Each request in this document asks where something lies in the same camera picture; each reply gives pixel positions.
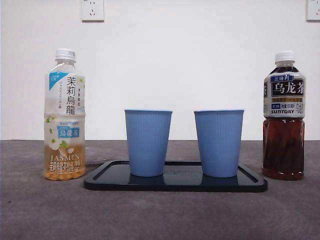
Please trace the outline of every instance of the bottle label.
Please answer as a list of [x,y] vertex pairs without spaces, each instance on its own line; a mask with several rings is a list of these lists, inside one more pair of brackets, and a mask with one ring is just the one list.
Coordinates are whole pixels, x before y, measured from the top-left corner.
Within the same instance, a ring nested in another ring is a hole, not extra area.
[[263,85],[263,112],[266,118],[303,118],[305,116],[305,77],[275,74]]
[[50,72],[47,98],[55,100],[52,108],[60,115],[83,115],[85,80],[74,73]]
[[84,171],[85,78],[74,73],[50,72],[45,93],[45,171]]

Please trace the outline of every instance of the black tray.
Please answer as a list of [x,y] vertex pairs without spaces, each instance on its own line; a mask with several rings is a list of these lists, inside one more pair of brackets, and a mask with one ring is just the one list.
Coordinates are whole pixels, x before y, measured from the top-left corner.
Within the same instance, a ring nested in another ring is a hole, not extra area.
[[109,191],[250,192],[268,189],[268,182],[239,164],[237,176],[220,178],[204,175],[199,161],[166,161],[163,175],[130,174],[129,161],[107,161],[84,179],[84,188]]

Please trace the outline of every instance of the oolong tea bottle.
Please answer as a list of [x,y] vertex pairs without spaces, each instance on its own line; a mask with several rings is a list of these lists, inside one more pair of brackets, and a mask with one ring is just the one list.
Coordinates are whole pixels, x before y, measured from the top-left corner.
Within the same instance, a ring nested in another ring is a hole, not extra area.
[[295,68],[295,53],[275,55],[276,68],[264,79],[264,175],[280,180],[304,176],[306,78]]
[[44,176],[69,180],[86,171],[85,77],[73,50],[56,50],[56,66],[45,78]]

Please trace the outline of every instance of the wall outlet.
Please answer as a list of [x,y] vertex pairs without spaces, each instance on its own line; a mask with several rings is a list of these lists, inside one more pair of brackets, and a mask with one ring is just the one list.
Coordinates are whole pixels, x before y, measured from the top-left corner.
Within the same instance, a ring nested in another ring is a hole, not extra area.
[[105,20],[104,0],[81,0],[83,22],[103,22]]
[[320,0],[307,0],[306,20],[320,21]]

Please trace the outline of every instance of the white bottle cap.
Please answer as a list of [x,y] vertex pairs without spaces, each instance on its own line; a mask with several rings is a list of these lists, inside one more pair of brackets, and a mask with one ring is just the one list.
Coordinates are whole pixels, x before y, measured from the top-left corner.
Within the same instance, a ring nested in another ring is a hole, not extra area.
[[68,59],[68,60],[76,61],[76,53],[71,49],[58,48],[55,51],[55,60],[57,59]]
[[275,55],[275,62],[280,61],[296,61],[296,53],[294,51],[281,51]]

